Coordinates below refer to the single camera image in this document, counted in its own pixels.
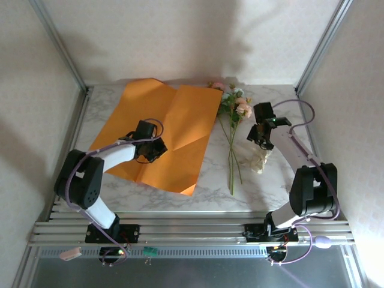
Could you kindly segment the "cream sheer ribbon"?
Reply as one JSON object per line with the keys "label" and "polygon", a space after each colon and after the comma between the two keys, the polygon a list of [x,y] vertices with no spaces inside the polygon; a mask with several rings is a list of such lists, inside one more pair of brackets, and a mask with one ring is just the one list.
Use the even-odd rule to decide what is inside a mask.
{"label": "cream sheer ribbon", "polygon": [[269,156],[272,154],[271,150],[264,150],[260,147],[251,149],[238,150],[239,164],[241,166],[250,168],[258,174],[262,174]]}

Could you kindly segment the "peach artificial flower stem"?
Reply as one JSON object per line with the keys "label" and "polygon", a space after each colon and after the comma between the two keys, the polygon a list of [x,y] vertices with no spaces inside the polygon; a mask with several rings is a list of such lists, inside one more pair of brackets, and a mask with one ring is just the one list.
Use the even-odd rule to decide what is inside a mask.
{"label": "peach artificial flower stem", "polygon": [[230,114],[229,114],[229,190],[230,194],[234,195],[235,189],[235,164],[237,164],[236,156],[233,150],[233,143],[235,140],[236,131],[238,125],[243,121],[244,118],[249,118],[252,115],[252,108],[250,106],[250,101],[247,98],[239,97],[236,98],[233,103],[230,105]]}

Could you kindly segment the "orange wrapping paper sheet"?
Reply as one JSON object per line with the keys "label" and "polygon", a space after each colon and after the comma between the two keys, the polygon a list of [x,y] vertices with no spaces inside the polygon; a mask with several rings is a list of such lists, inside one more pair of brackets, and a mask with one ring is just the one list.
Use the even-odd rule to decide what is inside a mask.
{"label": "orange wrapping paper sheet", "polygon": [[222,93],[211,88],[181,85],[175,89],[156,79],[126,85],[111,116],[90,146],[112,144],[136,129],[140,120],[154,118],[164,125],[167,151],[152,164],[122,163],[108,173],[161,190],[192,195],[214,126]]}

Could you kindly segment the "pink artificial flower stem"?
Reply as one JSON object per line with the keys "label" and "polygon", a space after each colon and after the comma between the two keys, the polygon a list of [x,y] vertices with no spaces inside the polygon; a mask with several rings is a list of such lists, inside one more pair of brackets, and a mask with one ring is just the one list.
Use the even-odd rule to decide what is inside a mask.
{"label": "pink artificial flower stem", "polygon": [[220,101],[220,105],[219,105],[218,112],[217,112],[217,119],[220,123],[220,126],[221,126],[223,132],[224,132],[225,137],[226,137],[226,134],[228,133],[228,130],[229,130],[228,129],[229,123],[228,123],[227,118],[224,116],[224,111],[223,111],[221,103],[222,103],[222,100],[224,99],[224,94],[229,91],[229,86],[226,86],[225,84],[220,83],[220,82],[209,82],[208,83],[209,88],[216,89],[216,90],[219,90],[220,92],[222,92],[221,101]]}

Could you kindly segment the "black controller board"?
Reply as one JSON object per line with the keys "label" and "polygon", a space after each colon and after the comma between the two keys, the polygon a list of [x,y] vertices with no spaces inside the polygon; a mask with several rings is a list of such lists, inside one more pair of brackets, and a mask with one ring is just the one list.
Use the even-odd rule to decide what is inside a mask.
{"label": "black controller board", "polygon": [[273,246],[273,247],[267,247],[267,259],[270,261],[275,262],[283,262],[286,259],[287,256],[287,247],[280,245],[280,246]]}
{"label": "black controller board", "polygon": [[101,247],[99,250],[99,260],[101,262],[114,263],[124,257],[124,250],[119,247]]}

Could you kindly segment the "grey metal panel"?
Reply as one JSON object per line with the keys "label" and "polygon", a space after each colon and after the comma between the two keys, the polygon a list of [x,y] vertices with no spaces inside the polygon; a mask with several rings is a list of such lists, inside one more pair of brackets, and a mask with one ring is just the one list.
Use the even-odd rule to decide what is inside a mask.
{"label": "grey metal panel", "polygon": [[97,259],[40,259],[17,288],[370,288],[353,279],[338,254],[287,266],[248,259],[130,259],[105,267]]}

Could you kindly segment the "small pink block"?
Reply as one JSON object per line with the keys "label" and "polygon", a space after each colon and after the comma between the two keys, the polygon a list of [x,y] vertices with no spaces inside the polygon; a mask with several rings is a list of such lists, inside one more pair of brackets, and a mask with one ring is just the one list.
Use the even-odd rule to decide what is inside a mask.
{"label": "small pink block", "polygon": [[75,247],[70,250],[64,251],[59,255],[59,258],[64,261],[76,259],[82,255],[81,247]]}

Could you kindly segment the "aluminium side rail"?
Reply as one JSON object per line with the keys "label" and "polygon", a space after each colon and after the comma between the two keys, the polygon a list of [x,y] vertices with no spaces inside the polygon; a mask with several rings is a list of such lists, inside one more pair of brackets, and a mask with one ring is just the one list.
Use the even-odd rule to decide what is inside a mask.
{"label": "aluminium side rail", "polygon": [[85,117],[85,112],[88,107],[90,97],[92,95],[94,87],[89,86],[86,88],[86,91],[80,91],[79,96],[76,100],[73,114],[70,118],[67,132],[64,137],[64,144],[62,146],[55,171],[53,173],[53,184],[55,184],[56,179],[59,176],[59,173],[62,169],[62,166],[65,162],[65,159],[68,153],[74,149],[77,145],[81,127],[83,124],[83,119]]}
{"label": "aluminium side rail", "polygon": [[[298,92],[296,92],[296,96],[298,98],[298,101],[300,102],[301,112],[303,115],[303,119],[305,121],[304,123],[300,124],[300,126],[305,127],[308,133],[313,154],[317,158],[320,158],[318,154],[318,150],[315,145],[314,136],[312,135],[312,132],[311,132],[311,126],[310,126],[310,124],[314,121],[316,117],[315,110],[309,102],[301,99]],[[315,218],[324,219],[324,220],[337,219],[340,214],[340,204],[337,198],[337,168],[332,163],[325,164],[322,161],[320,161],[320,164],[318,164],[318,168],[320,169],[319,170],[320,181],[321,183],[325,184],[326,191],[330,193],[331,199],[333,200],[333,206],[331,209],[331,212],[332,212],[331,216],[328,216],[328,217],[315,216]]]}

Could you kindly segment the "aluminium extrusion base frame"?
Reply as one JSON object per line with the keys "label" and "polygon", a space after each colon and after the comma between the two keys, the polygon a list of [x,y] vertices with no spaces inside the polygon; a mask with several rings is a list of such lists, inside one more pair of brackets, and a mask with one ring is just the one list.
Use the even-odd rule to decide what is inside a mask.
{"label": "aluminium extrusion base frame", "polygon": [[[140,227],[138,244],[154,246],[245,245],[245,224],[262,223],[265,212],[128,212],[121,224]],[[76,212],[52,212],[36,222],[30,247],[84,245],[88,222]]]}

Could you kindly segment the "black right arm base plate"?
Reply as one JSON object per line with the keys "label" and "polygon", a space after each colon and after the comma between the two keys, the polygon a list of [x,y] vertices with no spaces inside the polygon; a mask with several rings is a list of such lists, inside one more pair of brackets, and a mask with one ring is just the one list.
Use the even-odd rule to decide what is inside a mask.
{"label": "black right arm base plate", "polygon": [[272,228],[270,224],[245,224],[243,237],[246,242],[298,242],[298,233],[293,228]]}

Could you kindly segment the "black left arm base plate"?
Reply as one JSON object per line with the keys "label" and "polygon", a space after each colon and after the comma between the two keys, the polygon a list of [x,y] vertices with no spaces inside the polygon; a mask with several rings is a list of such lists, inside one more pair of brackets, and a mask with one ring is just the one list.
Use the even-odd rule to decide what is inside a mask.
{"label": "black left arm base plate", "polygon": [[[138,224],[120,224],[113,232],[110,229],[106,232],[120,244],[136,244],[139,240],[140,226]],[[92,224],[87,228],[85,242],[90,244],[112,243]]]}

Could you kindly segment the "aluminium frame post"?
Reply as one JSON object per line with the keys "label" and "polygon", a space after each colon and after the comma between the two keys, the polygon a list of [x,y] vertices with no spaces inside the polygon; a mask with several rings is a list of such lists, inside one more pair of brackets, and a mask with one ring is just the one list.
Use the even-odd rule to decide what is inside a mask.
{"label": "aluminium frame post", "polygon": [[354,0],[339,0],[335,11],[333,12],[316,48],[311,55],[311,58],[306,65],[298,83],[295,87],[297,96],[304,93],[307,85],[309,84],[313,74],[318,69],[322,58],[325,56],[329,46],[331,45],[343,19],[345,18],[350,6]]}
{"label": "aluminium frame post", "polygon": [[85,84],[84,80],[82,79],[80,73],[78,72],[70,54],[67,52],[65,45],[59,35],[59,32],[43,3],[43,0],[28,0],[28,2],[31,5],[32,9],[34,10],[35,14],[37,15],[49,39],[51,40],[52,44],[57,50],[63,63],[68,68],[71,76],[75,80],[79,89],[82,92],[87,93],[88,87]]}

